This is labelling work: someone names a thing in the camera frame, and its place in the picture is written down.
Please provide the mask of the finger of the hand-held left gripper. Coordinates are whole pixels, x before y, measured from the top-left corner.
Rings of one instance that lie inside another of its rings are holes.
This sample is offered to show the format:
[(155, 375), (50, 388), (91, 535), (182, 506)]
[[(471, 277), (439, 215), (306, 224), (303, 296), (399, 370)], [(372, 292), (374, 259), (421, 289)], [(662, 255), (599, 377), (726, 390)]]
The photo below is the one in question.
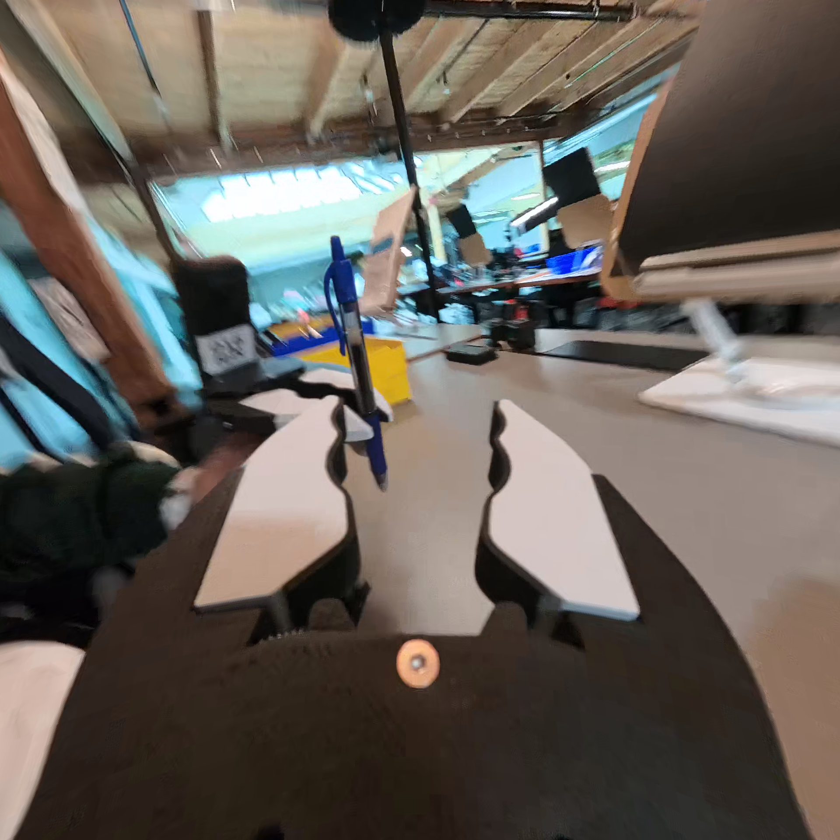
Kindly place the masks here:
[[(301, 396), (288, 389), (277, 389), (251, 395), (239, 401), (241, 406), (254, 408), (275, 418), (277, 428), (288, 425), (293, 419), (304, 414), (322, 397)], [(348, 444), (361, 444), (373, 437), (373, 429), (352, 408), (343, 409), (345, 441)]]
[(336, 395), (359, 417), (365, 412), (361, 405), (360, 389), (352, 370), (343, 367), (308, 367), (298, 377), (298, 393), (309, 398)]

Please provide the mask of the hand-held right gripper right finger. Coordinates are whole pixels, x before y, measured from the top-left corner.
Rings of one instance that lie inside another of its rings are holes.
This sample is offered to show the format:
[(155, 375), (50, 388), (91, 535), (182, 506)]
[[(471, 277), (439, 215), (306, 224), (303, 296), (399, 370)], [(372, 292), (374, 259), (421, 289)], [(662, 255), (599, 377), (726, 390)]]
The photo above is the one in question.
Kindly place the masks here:
[(509, 399), (493, 406), (489, 444), (475, 560), (482, 594), (516, 607), (542, 637), (583, 640), (586, 622), (637, 633), (641, 605), (583, 458)]

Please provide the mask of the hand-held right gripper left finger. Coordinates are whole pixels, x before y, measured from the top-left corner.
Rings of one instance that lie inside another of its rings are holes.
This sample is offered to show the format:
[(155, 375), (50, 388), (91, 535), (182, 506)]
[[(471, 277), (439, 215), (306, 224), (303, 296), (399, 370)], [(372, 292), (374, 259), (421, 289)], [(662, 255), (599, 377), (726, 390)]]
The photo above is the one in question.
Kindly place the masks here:
[(316, 400), (242, 468), (192, 609), (200, 616), (257, 611), (270, 631), (305, 628), (320, 600), (358, 625), (370, 586), (347, 476), (342, 401)]

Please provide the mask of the blue ballpoint pen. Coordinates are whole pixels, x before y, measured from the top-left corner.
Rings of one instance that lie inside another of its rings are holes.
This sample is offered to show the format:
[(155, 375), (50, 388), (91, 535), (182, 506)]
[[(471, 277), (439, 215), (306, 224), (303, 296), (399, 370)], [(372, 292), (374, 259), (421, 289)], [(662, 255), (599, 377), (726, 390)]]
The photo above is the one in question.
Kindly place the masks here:
[(340, 351), (350, 362), (358, 414), (371, 428), (371, 437), (365, 443), (371, 473), (380, 490), (386, 491), (389, 475), (382, 438), (382, 419), (375, 400), (366, 352), (354, 269), (337, 235), (330, 239), (330, 254), (331, 259), (323, 278), (325, 301), (339, 338)]

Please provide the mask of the yellow plastic bin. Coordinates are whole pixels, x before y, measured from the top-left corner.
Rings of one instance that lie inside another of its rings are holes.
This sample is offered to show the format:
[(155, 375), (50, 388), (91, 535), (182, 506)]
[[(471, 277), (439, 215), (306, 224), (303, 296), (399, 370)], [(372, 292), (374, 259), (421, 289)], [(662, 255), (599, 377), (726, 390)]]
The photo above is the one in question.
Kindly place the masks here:
[[(381, 339), (368, 334), (364, 336), (364, 342), (373, 387), (391, 406), (411, 402), (413, 391), (408, 377), (404, 343), (399, 339)], [(340, 353), (337, 342), (320, 345), (297, 353), (296, 356), (306, 362), (350, 371), (350, 362)]]

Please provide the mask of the person's left forearm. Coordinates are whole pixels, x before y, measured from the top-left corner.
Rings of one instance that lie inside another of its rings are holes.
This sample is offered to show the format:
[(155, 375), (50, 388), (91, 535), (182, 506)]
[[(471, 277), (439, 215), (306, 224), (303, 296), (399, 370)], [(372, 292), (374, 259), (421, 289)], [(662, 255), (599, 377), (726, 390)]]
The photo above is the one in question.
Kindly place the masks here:
[(27, 463), (2, 474), (2, 589), (140, 560), (184, 520), (196, 477), (140, 444), (88, 465)]

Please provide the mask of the grey desk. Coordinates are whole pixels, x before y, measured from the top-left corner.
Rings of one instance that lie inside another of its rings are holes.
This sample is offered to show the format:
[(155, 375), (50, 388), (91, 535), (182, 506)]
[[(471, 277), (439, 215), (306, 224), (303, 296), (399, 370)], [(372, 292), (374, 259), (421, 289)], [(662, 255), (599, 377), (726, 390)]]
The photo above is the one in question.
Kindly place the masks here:
[(663, 412), (637, 395), (664, 376), (504, 352), (481, 366), (405, 341), (413, 401), (385, 427), (390, 486), (350, 453), (349, 490), (372, 632), (472, 634), (489, 490), (493, 403), (508, 398), (608, 478), (705, 589), (737, 639), (779, 733), (816, 838), (838, 838), (838, 449)]

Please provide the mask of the black desk mat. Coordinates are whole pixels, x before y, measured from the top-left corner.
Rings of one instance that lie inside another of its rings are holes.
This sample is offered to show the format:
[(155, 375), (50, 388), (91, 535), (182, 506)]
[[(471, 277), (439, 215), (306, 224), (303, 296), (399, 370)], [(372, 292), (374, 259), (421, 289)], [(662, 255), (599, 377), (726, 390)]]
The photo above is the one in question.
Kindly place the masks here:
[(664, 373), (678, 373), (708, 357), (708, 353), (702, 350), (591, 340), (566, 342), (551, 350), (542, 351), (540, 355), (567, 361)]

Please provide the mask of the person's left hand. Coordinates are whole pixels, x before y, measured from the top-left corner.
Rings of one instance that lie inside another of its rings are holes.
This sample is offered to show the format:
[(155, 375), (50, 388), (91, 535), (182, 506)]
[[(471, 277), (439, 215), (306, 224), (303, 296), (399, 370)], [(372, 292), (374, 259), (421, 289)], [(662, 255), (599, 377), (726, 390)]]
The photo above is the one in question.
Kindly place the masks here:
[(202, 500), (229, 475), (239, 470), (248, 454), (241, 448), (220, 447), (207, 456), (194, 473), (190, 498), (193, 504)]

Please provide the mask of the blue plastic bin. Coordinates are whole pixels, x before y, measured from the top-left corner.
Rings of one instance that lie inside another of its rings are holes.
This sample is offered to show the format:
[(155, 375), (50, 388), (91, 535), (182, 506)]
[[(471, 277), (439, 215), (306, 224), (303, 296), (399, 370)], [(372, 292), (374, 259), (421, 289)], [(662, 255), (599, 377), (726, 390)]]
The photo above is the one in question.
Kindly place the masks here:
[(341, 351), (341, 339), (328, 313), (320, 313), (309, 320), (287, 320), (276, 322), (264, 330), (261, 336), (268, 342), (272, 358), (281, 358), (294, 354), (310, 354), (321, 347), (335, 347), (339, 357), (346, 356)]
[(557, 276), (579, 274), (581, 272), (600, 272), (602, 268), (603, 247), (594, 246), (571, 251), (546, 259), (546, 267)]

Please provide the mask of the brown cardboard sign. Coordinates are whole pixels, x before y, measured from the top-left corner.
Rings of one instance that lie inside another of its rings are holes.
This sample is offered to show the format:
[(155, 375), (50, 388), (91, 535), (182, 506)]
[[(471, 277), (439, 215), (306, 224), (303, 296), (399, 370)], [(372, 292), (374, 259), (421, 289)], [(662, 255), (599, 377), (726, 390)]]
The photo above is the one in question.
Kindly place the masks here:
[(403, 240), (416, 198), (417, 187), (412, 185), (375, 219), (370, 250), (362, 260), (364, 291), (360, 314), (364, 318), (384, 319), (396, 307), (399, 276), (405, 261)]

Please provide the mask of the framed marker poster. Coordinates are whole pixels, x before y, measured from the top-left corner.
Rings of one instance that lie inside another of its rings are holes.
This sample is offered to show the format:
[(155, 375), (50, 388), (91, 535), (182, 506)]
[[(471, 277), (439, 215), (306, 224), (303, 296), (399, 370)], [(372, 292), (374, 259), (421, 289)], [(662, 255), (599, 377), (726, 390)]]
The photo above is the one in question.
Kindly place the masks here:
[(110, 360), (109, 347), (66, 286), (52, 276), (31, 279), (28, 284), (76, 356), (90, 364)]

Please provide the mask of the wooden pillar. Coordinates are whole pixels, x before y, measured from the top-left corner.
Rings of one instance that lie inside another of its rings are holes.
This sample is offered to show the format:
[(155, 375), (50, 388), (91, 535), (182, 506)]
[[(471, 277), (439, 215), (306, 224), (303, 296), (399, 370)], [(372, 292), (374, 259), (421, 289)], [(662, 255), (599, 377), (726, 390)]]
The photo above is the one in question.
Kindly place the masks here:
[(174, 388), (161, 359), (82, 214), (48, 178), (5, 82), (1, 93), (2, 194), (40, 262), (87, 312), (108, 346), (108, 369), (122, 396), (141, 414), (158, 414)]

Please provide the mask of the black charging dock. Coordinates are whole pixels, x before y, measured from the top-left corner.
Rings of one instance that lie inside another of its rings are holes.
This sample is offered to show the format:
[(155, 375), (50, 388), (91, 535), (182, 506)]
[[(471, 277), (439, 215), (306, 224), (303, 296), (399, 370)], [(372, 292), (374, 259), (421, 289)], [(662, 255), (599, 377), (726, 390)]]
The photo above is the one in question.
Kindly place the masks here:
[(538, 321), (531, 303), (519, 298), (497, 301), (494, 315), (488, 321), (487, 341), (491, 348), (505, 347), (515, 352), (535, 350)]

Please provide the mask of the cardboard backed board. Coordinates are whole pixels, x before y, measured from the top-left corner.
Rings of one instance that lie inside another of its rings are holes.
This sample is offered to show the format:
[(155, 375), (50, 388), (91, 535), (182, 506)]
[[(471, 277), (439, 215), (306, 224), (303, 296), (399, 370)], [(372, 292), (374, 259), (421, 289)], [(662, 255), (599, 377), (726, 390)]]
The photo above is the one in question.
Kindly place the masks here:
[(582, 249), (608, 241), (613, 205), (601, 190), (586, 148), (545, 165), (542, 178), (557, 200), (553, 214), (567, 246)]
[(461, 203), (450, 209), (446, 218), (455, 230), (461, 260), (471, 268), (487, 267), (492, 261), (492, 256), (483, 237), (478, 233), (468, 207)]

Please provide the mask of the white stand base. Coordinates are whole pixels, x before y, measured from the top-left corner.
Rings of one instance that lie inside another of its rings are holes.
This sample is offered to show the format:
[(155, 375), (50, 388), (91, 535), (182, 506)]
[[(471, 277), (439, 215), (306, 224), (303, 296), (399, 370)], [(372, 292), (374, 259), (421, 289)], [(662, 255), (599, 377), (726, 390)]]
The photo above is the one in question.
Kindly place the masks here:
[(638, 394), (646, 406), (839, 447), (839, 367), (750, 356), (710, 299), (681, 306), (710, 355)]

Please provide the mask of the black metal pole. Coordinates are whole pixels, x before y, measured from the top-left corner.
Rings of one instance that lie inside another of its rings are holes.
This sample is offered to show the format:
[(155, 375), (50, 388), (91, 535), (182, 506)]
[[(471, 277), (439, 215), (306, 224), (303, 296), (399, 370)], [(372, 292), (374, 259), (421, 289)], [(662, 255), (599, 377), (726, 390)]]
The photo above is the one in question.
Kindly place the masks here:
[(419, 313), (440, 320), (440, 304), (434, 283), (436, 275), (432, 263), (431, 244), (426, 214), (417, 180), (413, 144), (410, 137), (403, 87), (397, 68), (394, 37), (412, 28), (424, 15), (424, 1), (329, 1), (328, 16), (335, 32), (355, 43), (371, 43), (375, 39), (381, 48), (385, 79), (395, 120), (400, 152), (410, 186), (415, 187), (413, 215), (416, 234), (427, 270), (425, 296), (417, 300)]

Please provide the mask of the person's white shirt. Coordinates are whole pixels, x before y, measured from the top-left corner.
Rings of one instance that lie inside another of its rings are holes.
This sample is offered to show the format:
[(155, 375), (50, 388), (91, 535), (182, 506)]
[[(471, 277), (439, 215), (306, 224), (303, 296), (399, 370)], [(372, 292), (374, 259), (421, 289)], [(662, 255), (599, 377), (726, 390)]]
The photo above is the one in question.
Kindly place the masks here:
[(16, 836), (35, 796), (85, 653), (49, 641), (1, 646), (1, 838)]

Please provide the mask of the black board with wooden back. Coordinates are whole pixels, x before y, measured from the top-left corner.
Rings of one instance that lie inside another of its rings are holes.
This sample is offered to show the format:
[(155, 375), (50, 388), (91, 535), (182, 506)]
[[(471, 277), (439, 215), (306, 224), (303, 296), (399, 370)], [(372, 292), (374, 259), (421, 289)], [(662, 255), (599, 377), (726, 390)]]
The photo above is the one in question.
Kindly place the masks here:
[(706, 2), (647, 110), (601, 283), (620, 301), (838, 301), (839, 2)]

